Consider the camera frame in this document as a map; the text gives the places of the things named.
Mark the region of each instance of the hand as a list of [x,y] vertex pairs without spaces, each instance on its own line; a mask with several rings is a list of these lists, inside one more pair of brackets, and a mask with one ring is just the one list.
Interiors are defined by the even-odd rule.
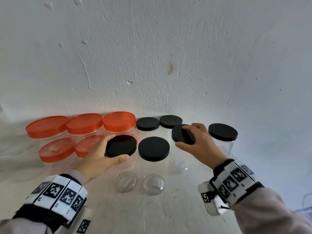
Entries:
[[104,156],[107,141],[114,137],[115,135],[109,135],[101,139],[95,144],[87,156],[74,166],[74,170],[80,172],[84,177],[85,183],[96,178],[108,168],[121,164],[129,159],[129,155],[127,154],[111,158]]
[[216,146],[204,124],[193,123],[191,126],[183,126],[182,128],[190,130],[193,133],[196,142],[193,145],[176,142],[175,145],[179,149],[192,154],[198,161],[207,165],[211,169],[214,169],[223,160],[228,159],[228,157]]

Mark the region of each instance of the textured plaster wall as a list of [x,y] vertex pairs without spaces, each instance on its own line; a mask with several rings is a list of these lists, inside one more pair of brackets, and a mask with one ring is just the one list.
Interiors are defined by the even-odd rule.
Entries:
[[116,110],[229,124],[235,156],[301,208],[312,190],[311,9],[312,0],[1,0],[0,104],[19,128]]

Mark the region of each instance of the right hand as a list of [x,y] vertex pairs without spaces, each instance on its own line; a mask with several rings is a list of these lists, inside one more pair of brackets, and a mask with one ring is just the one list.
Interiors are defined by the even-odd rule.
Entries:
[[204,124],[193,123],[191,126],[183,126],[185,130],[190,130],[196,142],[189,145],[183,142],[176,142],[175,145],[190,154],[192,154],[198,161],[214,169],[222,161],[228,159],[220,149],[216,146],[213,139],[209,135]]

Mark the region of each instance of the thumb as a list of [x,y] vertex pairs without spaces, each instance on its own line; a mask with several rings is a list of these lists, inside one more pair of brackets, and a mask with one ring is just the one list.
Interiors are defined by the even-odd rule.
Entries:
[[128,159],[129,159],[129,155],[122,154],[122,155],[119,155],[116,157],[104,158],[103,160],[104,160],[106,168],[110,168],[112,166],[121,164],[121,163],[127,161]]
[[176,142],[175,146],[178,147],[179,149],[182,149],[188,153],[191,153],[192,150],[192,145],[183,143],[183,142]]

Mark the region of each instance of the black lid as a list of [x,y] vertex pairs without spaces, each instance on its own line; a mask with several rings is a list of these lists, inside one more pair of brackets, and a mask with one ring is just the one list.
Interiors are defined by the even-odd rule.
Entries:
[[137,120],[136,125],[138,130],[152,131],[159,127],[159,120],[154,117],[142,117]]
[[215,123],[208,127],[208,133],[215,139],[221,141],[234,141],[237,139],[237,130],[231,126]]
[[160,137],[147,137],[138,144],[138,153],[146,161],[158,162],[165,159],[170,150],[168,141]]
[[136,139],[131,135],[118,135],[107,142],[107,157],[116,157],[118,155],[127,154],[131,156],[136,151]]
[[159,121],[162,127],[172,129],[174,126],[182,123],[182,118],[174,115],[166,115],[162,116]]
[[183,142],[186,144],[195,144],[195,137],[189,130],[182,129],[182,126],[188,126],[186,124],[177,125],[172,129],[171,137],[174,142]]

